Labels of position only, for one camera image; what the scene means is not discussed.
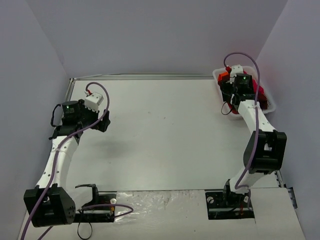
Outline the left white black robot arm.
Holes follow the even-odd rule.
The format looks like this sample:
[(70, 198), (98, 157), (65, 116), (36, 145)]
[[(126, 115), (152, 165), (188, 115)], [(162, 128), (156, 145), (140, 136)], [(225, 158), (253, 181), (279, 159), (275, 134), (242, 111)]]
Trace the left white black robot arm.
[(69, 167), (81, 136), (87, 129), (105, 132), (111, 123), (109, 110), (100, 113), (103, 96), (93, 93), (85, 99), (60, 104), (61, 124), (55, 126), (51, 152), (45, 170), (33, 189), (27, 189), (23, 200), (30, 222), (36, 228), (71, 224), (76, 204), (66, 191)]

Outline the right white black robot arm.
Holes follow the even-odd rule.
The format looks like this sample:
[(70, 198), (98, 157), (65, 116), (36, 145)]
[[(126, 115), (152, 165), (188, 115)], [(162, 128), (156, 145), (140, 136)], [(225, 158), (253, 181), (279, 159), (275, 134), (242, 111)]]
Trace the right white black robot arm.
[(246, 73), (221, 73), (217, 80), (222, 99), (245, 121), (251, 134), (243, 153), (243, 167), (224, 185), (222, 202), (229, 207), (240, 197), (250, 196), (251, 187), (261, 178), (278, 171), (283, 164), (287, 135), (276, 130), (264, 115), (259, 88)]

